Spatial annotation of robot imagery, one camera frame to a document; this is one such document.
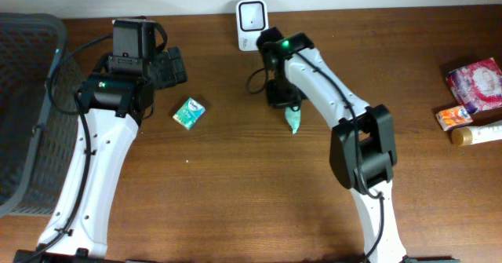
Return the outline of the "teal wet wipes pack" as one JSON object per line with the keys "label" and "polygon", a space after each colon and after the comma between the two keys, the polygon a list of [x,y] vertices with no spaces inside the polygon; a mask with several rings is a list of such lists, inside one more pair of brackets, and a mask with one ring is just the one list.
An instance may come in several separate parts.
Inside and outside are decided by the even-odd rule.
{"label": "teal wet wipes pack", "polygon": [[287,107],[285,109],[285,118],[289,127],[291,129],[292,134],[296,134],[298,129],[300,128],[301,122],[301,110],[299,107]]}

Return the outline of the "small teal tissue pack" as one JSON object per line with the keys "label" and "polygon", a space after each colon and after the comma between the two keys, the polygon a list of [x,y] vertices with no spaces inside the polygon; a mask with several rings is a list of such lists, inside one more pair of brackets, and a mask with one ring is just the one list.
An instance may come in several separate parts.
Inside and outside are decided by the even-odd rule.
{"label": "small teal tissue pack", "polygon": [[202,104],[189,97],[173,115],[173,119],[186,130],[190,130],[205,112]]}

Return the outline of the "orange tissue pack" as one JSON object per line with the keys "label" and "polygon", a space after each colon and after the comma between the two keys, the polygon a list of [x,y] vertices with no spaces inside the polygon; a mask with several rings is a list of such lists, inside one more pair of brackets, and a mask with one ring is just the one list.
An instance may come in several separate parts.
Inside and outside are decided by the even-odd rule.
{"label": "orange tissue pack", "polygon": [[473,122],[472,117],[463,105],[441,110],[435,117],[443,131],[449,131],[459,126],[466,126]]}

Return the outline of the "white bottle with cork cap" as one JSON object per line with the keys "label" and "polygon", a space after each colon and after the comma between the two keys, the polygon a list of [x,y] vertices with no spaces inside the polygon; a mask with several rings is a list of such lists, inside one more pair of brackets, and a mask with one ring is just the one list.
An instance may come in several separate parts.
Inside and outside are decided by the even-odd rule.
{"label": "white bottle with cork cap", "polygon": [[501,139],[501,121],[484,126],[465,126],[454,129],[451,133],[453,144],[467,146]]}

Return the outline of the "red purple tissue pack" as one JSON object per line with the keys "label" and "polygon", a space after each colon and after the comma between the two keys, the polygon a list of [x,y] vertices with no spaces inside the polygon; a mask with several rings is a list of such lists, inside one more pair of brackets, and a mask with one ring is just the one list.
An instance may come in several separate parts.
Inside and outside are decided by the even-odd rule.
{"label": "red purple tissue pack", "polygon": [[501,107],[501,69],[493,57],[451,71],[446,82],[470,115]]}

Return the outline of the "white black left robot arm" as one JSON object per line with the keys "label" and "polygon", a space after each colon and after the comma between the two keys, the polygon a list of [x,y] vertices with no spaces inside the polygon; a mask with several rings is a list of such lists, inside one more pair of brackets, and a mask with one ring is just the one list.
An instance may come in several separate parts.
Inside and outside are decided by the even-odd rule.
{"label": "white black left robot arm", "polygon": [[119,175],[158,90],[187,81],[181,51],[107,54],[77,92],[78,133],[56,209],[34,251],[15,262],[103,262]]}

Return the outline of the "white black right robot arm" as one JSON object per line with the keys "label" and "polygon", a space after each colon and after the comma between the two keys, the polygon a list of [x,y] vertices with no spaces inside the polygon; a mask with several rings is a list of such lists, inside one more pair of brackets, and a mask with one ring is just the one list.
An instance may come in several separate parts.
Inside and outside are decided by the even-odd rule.
{"label": "white black right robot arm", "polygon": [[304,34],[288,38],[275,28],[256,41],[264,70],[273,74],[264,89],[276,109],[300,110],[309,100],[331,129],[329,164],[351,193],[364,238],[364,262],[403,262],[392,203],[397,163],[393,118],[382,104],[372,107],[330,70]]}

